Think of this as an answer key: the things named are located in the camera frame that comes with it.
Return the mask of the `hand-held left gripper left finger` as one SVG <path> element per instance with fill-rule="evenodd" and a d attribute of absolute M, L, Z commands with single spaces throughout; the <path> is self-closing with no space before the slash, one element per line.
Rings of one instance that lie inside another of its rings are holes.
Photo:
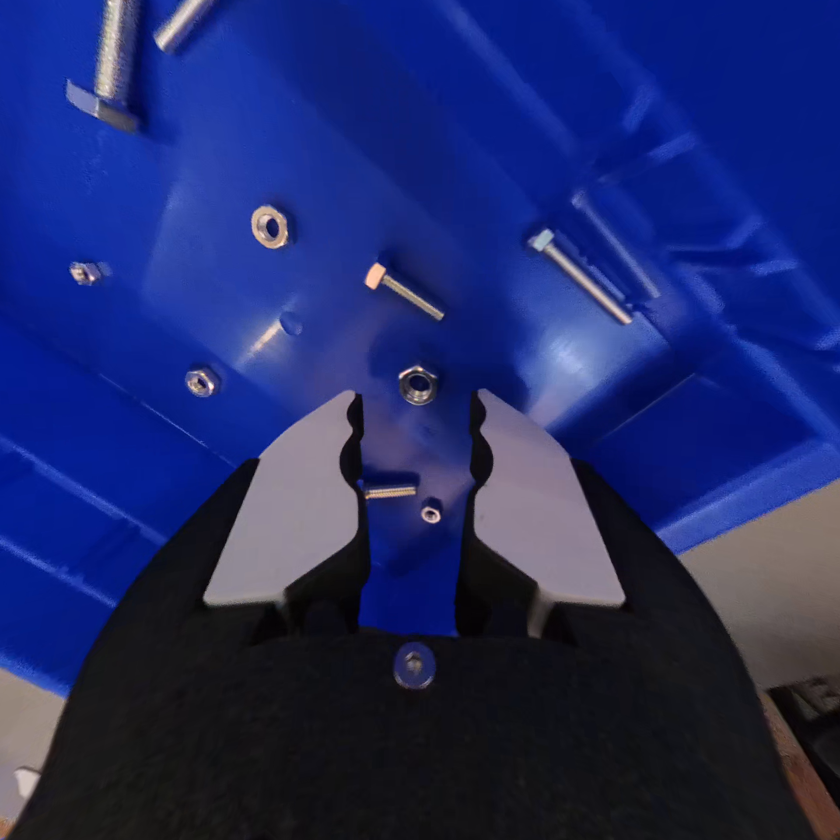
<path fill-rule="evenodd" d="M 363 435 L 362 395 L 347 390 L 260 454 L 205 589 L 207 606 L 270 603 L 300 621 L 310 605 L 332 602 L 358 620 L 371 572 Z"/>

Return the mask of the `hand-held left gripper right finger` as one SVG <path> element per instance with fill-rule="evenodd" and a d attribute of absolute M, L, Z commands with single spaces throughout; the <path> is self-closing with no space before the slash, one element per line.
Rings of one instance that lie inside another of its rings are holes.
<path fill-rule="evenodd" d="M 619 610 L 627 597 L 572 459 L 531 418 L 487 389 L 470 401 L 469 492 L 459 620 L 510 607 L 548 622 L 563 604 Z"/>

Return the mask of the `blue plastic bin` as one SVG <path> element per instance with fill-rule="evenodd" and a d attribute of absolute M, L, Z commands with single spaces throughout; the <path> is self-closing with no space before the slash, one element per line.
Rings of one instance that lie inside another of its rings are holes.
<path fill-rule="evenodd" d="M 176 5 L 141 2 L 128 134 L 66 99 L 102 2 L 2 2 L 3 669 L 64 697 L 154 552 L 346 389 L 365 478 L 448 514 L 372 512 L 393 633 L 455 634 L 477 389 L 677 554 L 838 479 L 838 2 L 223 2 L 168 56 Z"/>

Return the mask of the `grey desk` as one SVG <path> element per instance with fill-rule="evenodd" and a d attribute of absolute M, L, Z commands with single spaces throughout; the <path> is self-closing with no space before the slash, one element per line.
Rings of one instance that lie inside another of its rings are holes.
<path fill-rule="evenodd" d="M 838 483 L 685 553 L 760 689 L 787 780 L 819 838 L 838 806 L 770 689 L 838 672 Z"/>

